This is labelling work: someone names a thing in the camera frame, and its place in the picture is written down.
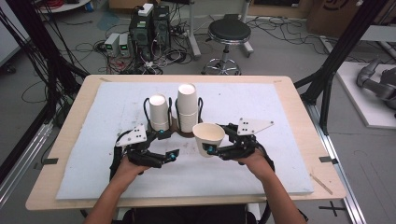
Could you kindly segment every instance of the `stacked paper cups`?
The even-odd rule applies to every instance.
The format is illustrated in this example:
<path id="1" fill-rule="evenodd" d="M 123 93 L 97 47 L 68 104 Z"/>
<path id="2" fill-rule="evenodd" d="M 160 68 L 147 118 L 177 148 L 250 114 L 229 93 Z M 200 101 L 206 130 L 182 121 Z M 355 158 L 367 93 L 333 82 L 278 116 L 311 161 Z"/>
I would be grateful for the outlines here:
<path id="1" fill-rule="evenodd" d="M 154 94 L 149 98 L 149 113 L 152 129 L 168 130 L 172 125 L 168 120 L 168 103 L 162 94 Z"/>
<path id="2" fill-rule="evenodd" d="M 194 85 L 187 83 L 178 87 L 177 110 L 178 128 L 183 133 L 191 133 L 198 123 L 198 97 Z"/>

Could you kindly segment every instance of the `black stool seat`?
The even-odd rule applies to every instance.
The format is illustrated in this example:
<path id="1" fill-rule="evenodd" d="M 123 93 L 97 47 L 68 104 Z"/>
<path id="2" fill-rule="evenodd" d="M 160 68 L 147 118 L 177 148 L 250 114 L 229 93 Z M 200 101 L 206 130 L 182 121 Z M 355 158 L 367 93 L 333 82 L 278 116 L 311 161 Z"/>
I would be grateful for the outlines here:
<path id="1" fill-rule="evenodd" d="M 221 19 L 213 21 L 209 25 L 210 37 L 221 42 L 244 43 L 250 37 L 250 28 L 239 20 Z"/>

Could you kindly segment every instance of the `paper cup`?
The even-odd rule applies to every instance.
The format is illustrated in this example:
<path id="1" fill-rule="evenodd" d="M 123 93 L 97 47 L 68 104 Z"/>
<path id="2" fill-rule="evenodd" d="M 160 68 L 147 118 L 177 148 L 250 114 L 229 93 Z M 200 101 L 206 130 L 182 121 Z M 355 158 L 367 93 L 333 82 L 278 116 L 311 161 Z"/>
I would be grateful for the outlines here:
<path id="1" fill-rule="evenodd" d="M 152 95 L 149 100 L 149 118 L 152 123 L 168 122 L 168 103 L 162 94 Z"/>
<path id="2" fill-rule="evenodd" d="M 196 124 L 192 127 L 192 132 L 195 135 L 199 152 L 203 157 L 211 156 L 206 153 L 202 143 L 216 145 L 218 147 L 225 136 L 224 130 L 214 123 Z"/>
<path id="3" fill-rule="evenodd" d="M 151 122 L 151 127 L 152 127 L 152 129 L 154 129 L 157 132 L 159 130 L 166 131 L 166 130 L 169 129 L 169 122 L 165 122 L 165 123 L 162 123 L 162 124 Z"/>
<path id="4" fill-rule="evenodd" d="M 198 123 L 198 112 L 195 112 L 192 115 L 183 115 L 179 114 L 178 115 L 178 123 L 177 127 L 183 132 L 183 133 L 190 133 L 192 132 L 192 127 Z"/>
<path id="5" fill-rule="evenodd" d="M 178 87 L 177 109 L 180 114 L 185 115 L 198 111 L 198 97 L 194 85 L 186 83 Z"/>

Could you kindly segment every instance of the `human hand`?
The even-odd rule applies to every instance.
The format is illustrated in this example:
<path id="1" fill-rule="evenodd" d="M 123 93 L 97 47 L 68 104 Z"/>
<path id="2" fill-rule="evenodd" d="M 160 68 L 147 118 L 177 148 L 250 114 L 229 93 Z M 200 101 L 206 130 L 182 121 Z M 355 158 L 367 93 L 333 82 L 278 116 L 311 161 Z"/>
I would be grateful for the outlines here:
<path id="1" fill-rule="evenodd" d="M 249 171 L 253 173 L 261 182 L 266 181 L 275 175 L 271 166 L 265 160 L 263 153 L 257 148 L 250 156 L 237 159 L 236 161 L 244 163 Z"/>
<path id="2" fill-rule="evenodd" d="M 109 185 L 121 192 L 124 192 L 134 179 L 148 168 L 149 167 L 147 166 L 135 165 L 129 162 L 127 157 L 123 157 L 120 166 L 111 179 Z"/>

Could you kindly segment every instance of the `wooden tabletop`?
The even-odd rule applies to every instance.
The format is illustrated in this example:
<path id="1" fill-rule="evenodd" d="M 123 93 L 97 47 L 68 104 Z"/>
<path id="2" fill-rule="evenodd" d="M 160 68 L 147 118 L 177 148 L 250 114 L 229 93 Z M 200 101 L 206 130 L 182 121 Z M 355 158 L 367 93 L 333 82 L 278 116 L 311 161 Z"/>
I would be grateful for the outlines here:
<path id="1" fill-rule="evenodd" d="M 76 101 L 67 116 L 48 158 L 59 158 L 56 164 L 45 165 L 26 202 L 29 210 L 91 208 L 96 200 L 56 200 L 70 152 L 102 82 L 202 82 L 202 83 L 273 83 L 290 123 L 295 141 L 301 150 L 306 169 L 314 184 L 314 192 L 292 195 L 293 200 L 325 200 L 346 197 L 343 184 L 309 118 L 300 95 L 288 77 L 266 76 L 117 76 L 90 75 L 85 78 Z M 260 203 L 262 196 L 183 197 L 161 199 L 123 199 L 119 207 L 169 206 L 222 203 Z"/>

